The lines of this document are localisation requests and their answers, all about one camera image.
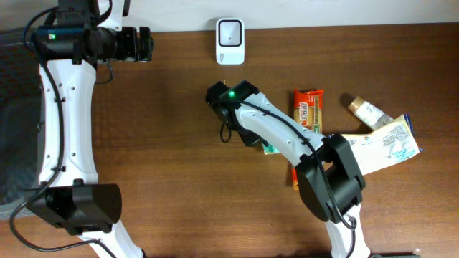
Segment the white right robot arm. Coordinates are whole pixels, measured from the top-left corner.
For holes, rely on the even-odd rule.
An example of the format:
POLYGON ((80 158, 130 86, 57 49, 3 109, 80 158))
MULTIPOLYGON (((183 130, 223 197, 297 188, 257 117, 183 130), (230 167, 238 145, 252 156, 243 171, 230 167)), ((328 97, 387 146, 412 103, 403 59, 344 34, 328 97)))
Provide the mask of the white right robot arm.
POLYGON ((326 225, 332 257, 370 257, 360 222, 366 182, 347 139, 303 127, 248 81, 216 82, 205 101, 247 147, 270 143, 295 167, 300 198, 326 225))

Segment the teal tissue pack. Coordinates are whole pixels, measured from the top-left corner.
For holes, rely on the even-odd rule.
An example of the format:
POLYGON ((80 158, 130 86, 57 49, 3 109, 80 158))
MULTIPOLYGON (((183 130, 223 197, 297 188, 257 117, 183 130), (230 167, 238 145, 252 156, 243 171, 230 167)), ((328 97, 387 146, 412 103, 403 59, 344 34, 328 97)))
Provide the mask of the teal tissue pack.
POLYGON ((279 154, 280 151, 271 144, 262 144, 265 155, 279 154))

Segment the orange pasta package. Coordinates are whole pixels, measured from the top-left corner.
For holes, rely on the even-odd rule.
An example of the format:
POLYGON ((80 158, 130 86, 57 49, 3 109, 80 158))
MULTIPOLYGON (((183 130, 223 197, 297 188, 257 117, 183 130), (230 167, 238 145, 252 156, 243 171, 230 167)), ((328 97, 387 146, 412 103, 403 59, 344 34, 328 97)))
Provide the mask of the orange pasta package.
POLYGON ((323 130, 323 90, 311 90, 293 93, 293 119, 303 127, 315 133, 323 130))

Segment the yellow snack bag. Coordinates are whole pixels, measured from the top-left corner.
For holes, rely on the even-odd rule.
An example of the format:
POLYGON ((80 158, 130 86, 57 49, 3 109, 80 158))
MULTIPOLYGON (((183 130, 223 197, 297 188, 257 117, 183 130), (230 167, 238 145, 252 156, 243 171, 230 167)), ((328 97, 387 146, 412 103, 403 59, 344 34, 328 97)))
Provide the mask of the yellow snack bag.
POLYGON ((343 134, 363 176, 413 158, 421 152, 411 117, 404 114, 369 134, 343 134))

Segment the white tube with gold cap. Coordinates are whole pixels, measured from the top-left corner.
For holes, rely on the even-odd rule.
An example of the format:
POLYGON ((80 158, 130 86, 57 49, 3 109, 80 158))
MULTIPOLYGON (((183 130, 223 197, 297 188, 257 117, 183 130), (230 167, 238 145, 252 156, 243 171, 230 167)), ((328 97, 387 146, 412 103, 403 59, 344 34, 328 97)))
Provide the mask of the white tube with gold cap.
POLYGON ((361 97, 356 97, 348 109, 372 130, 378 130, 393 121, 392 117, 361 97))

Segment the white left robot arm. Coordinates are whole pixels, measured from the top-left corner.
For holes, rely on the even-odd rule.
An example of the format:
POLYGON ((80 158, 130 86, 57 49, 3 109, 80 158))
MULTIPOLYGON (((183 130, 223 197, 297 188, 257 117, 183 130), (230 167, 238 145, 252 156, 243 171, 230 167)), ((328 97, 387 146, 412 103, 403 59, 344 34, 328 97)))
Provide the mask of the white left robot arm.
POLYGON ((44 91, 44 152, 24 207, 100 257, 145 256, 120 219, 119 187, 98 181, 91 136, 98 65, 152 59, 150 29, 122 24, 129 8, 129 1, 60 1, 31 36, 44 91))

